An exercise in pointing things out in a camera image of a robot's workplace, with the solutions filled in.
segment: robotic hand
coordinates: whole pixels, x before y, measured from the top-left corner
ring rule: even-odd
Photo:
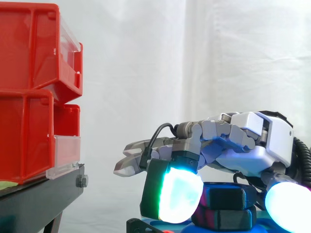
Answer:
[[[153,158],[178,160],[180,166],[195,172],[210,166],[239,171],[246,177],[260,177],[273,166],[284,173],[291,165],[294,131],[279,113],[222,113],[207,120],[181,123],[175,129],[171,126],[171,130],[174,138],[153,140],[148,158],[144,152],[150,140],[127,145],[123,152],[126,158],[116,164],[114,173],[133,176],[148,170]]]
[[[170,127],[174,137],[157,138],[165,127]],[[306,228],[302,222],[307,223],[310,214],[304,214],[301,208],[311,209],[311,153],[303,142],[294,138],[292,124],[278,112],[221,113],[175,127],[166,123],[150,140],[131,143],[123,153],[126,157],[116,164],[115,174],[129,177],[147,171],[140,206],[143,216],[172,223],[186,220],[187,215],[179,220],[171,217],[186,209],[194,212],[199,201],[197,193],[202,194],[203,184],[200,189],[196,178],[190,177],[209,166],[235,173],[235,179],[240,176],[261,190],[256,206],[267,210],[279,226],[290,232],[297,232],[297,226]],[[175,211],[165,207],[168,202],[154,205],[164,199],[182,206],[181,201],[175,200],[180,198],[179,191],[174,197],[164,197],[164,194],[173,193],[174,175],[171,174],[169,182],[163,181],[163,173],[174,171],[172,168],[189,171],[176,175],[178,182],[185,177],[188,179],[180,185],[185,192],[197,189],[197,193],[186,194],[195,198]],[[162,188],[160,194],[156,193],[156,187]]]

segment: coiled black cable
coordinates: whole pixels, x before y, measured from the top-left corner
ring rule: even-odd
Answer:
[[[301,183],[302,185],[311,188],[311,152],[306,144],[296,137],[294,137],[294,143],[295,152],[301,164]]]

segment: stacked storage bins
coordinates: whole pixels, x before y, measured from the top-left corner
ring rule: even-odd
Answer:
[[[0,181],[78,169],[82,44],[55,4],[0,2]]]

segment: black shelf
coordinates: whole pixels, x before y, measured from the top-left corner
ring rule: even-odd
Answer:
[[[84,165],[55,180],[46,178],[0,191],[0,233],[58,232],[61,214],[82,193]]]

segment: metal bracket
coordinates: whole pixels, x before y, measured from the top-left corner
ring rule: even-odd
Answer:
[[[126,222],[126,233],[163,233],[159,229],[141,221],[138,218],[131,218]]]

